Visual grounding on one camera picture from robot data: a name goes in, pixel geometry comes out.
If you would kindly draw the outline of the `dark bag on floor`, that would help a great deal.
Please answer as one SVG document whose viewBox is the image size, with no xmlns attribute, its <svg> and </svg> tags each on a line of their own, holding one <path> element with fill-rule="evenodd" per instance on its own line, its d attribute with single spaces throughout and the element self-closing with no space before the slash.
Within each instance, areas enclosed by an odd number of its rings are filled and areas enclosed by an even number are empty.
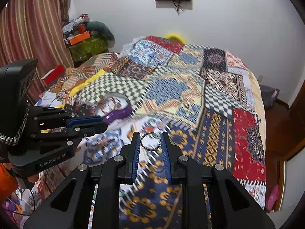
<svg viewBox="0 0 305 229">
<path fill-rule="evenodd" d="M 261 90 L 261 97 L 264 105 L 264 109 L 268 109 L 269 107 L 273 106 L 274 102 L 276 101 L 280 90 L 277 88 L 272 88 L 267 85 L 259 85 Z"/>
</svg>

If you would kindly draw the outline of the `red white box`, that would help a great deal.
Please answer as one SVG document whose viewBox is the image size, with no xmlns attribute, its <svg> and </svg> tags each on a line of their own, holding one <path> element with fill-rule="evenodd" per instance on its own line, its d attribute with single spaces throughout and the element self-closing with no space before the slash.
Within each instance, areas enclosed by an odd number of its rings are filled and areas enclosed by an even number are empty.
<svg viewBox="0 0 305 229">
<path fill-rule="evenodd" d="M 47 74 L 45 74 L 41 79 L 46 86 L 51 86 L 57 82 L 60 77 L 64 77 L 65 67 L 63 65 L 58 65 L 51 69 Z"/>
</svg>

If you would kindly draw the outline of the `patchwork bed quilt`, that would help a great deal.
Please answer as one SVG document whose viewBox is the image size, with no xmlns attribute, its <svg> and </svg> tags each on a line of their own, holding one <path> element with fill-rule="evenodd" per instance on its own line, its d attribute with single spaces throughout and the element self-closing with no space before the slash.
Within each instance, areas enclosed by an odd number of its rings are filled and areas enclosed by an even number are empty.
<svg viewBox="0 0 305 229">
<path fill-rule="evenodd" d="M 92 115 L 106 93 L 126 95 L 132 114 L 81 140 L 74 158 L 39 174 L 32 191 L 14 188 L 2 203 L 19 228 L 78 164 L 118 155 L 135 132 L 143 138 L 135 182 L 119 192 L 121 228 L 181 228 L 182 187 L 169 185 L 158 146 L 163 132 L 197 163 L 224 165 L 264 207 L 265 112 L 252 72 L 229 51 L 148 36 L 106 56 L 109 71 L 64 107 Z"/>
</svg>

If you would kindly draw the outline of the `green patterned box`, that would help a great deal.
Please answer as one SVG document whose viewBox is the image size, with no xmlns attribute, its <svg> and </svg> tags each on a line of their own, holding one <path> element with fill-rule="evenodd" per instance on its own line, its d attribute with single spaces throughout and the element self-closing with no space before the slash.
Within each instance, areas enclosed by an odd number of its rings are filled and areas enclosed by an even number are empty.
<svg viewBox="0 0 305 229">
<path fill-rule="evenodd" d="M 108 52 L 107 43 L 102 38 L 94 36 L 68 48 L 74 62 L 86 61 L 92 56 Z"/>
</svg>

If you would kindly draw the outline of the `yellow cloth strip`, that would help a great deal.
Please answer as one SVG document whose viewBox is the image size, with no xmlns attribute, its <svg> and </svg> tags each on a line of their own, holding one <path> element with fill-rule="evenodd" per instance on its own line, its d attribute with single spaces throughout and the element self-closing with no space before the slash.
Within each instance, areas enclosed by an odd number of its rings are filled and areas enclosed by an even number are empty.
<svg viewBox="0 0 305 229">
<path fill-rule="evenodd" d="M 96 74 L 94 74 L 93 76 L 91 76 L 90 78 L 86 79 L 85 82 L 77 85 L 76 87 L 74 87 L 70 93 L 69 93 L 69 97 L 73 97 L 76 93 L 78 93 L 80 90 L 82 90 L 84 87 L 86 87 L 87 85 L 91 84 L 93 81 L 95 81 L 96 79 L 98 79 L 100 76 L 103 76 L 105 73 L 107 73 L 106 71 L 104 71 L 103 69 L 98 71 Z"/>
</svg>

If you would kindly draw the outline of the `pink slipper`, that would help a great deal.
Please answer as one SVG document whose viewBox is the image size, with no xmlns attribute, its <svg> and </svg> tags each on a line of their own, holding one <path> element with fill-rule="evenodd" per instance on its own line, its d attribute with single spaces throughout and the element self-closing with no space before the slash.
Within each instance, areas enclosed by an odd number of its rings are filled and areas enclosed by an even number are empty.
<svg viewBox="0 0 305 229">
<path fill-rule="evenodd" d="M 272 208 L 274 207 L 279 195 L 279 185 L 275 185 L 272 190 L 270 195 L 268 196 L 266 203 L 265 203 L 265 209 L 266 211 L 271 211 Z"/>
</svg>

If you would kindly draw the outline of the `orange box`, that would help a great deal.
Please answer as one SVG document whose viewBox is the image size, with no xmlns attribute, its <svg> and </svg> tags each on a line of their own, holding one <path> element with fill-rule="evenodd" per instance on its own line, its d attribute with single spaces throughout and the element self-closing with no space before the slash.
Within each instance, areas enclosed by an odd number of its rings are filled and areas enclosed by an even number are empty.
<svg viewBox="0 0 305 229">
<path fill-rule="evenodd" d="M 69 39 L 70 44 L 73 46 L 74 44 L 77 44 L 85 39 L 90 38 L 91 35 L 88 31 L 85 31 L 81 34 L 78 34 L 76 36 L 73 36 L 72 38 Z"/>
</svg>

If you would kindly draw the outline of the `pile of clutter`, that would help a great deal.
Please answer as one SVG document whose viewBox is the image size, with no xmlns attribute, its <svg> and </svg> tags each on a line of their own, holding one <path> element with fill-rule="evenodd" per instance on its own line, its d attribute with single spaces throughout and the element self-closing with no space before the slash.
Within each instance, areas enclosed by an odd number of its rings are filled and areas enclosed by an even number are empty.
<svg viewBox="0 0 305 229">
<path fill-rule="evenodd" d="M 81 14 L 78 18 L 70 21 L 67 25 L 65 25 L 62 28 L 62 33 L 64 38 L 67 39 L 68 37 L 75 35 L 75 33 L 78 31 L 78 26 L 80 24 L 86 25 L 90 21 L 91 20 L 88 17 L 88 14 Z"/>
</svg>

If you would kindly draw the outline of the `striped red curtain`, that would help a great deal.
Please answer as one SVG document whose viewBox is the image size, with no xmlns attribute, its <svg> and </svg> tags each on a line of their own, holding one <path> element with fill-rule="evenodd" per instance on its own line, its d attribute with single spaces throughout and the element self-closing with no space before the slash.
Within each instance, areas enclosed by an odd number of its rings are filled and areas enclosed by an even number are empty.
<svg viewBox="0 0 305 229">
<path fill-rule="evenodd" d="M 1 9 L 1 66 L 25 58 L 38 64 L 28 91 L 36 103 L 47 86 L 42 77 L 58 65 L 73 67 L 62 28 L 71 0 L 8 0 Z"/>
</svg>

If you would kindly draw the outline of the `dark green pillow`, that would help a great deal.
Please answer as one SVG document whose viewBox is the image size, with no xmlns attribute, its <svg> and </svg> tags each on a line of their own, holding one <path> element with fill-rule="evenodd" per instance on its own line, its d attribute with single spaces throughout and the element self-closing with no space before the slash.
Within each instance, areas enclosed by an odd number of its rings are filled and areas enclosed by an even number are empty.
<svg viewBox="0 0 305 229">
<path fill-rule="evenodd" d="M 86 29 L 92 36 L 100 37 L 103 39 L 106 42 L 108 48 L 114 47 L 115 37 L 104 23 L 99 21 L 90 21 L 87 23 Z"/>
</svg>

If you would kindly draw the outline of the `yellow round object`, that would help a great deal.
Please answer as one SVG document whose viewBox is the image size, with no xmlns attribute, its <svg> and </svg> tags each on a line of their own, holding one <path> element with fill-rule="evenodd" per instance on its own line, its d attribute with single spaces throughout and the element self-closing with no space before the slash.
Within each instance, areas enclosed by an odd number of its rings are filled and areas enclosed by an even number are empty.
<svg viewBox="0 0 305 229">
<path fill-rule="evenodd" d="M 169 34 L 166 34 L 164 36 L 164 38 L 168 39 L 168 40 L 171 40 L 171 41 L 174 41 L 174 42 L 179 42 L 181 44 L 186 44 L 186 40 L 180 36 L 179 34 L 175 34 L 175 33 L 169 33 Z"/>
</svg>

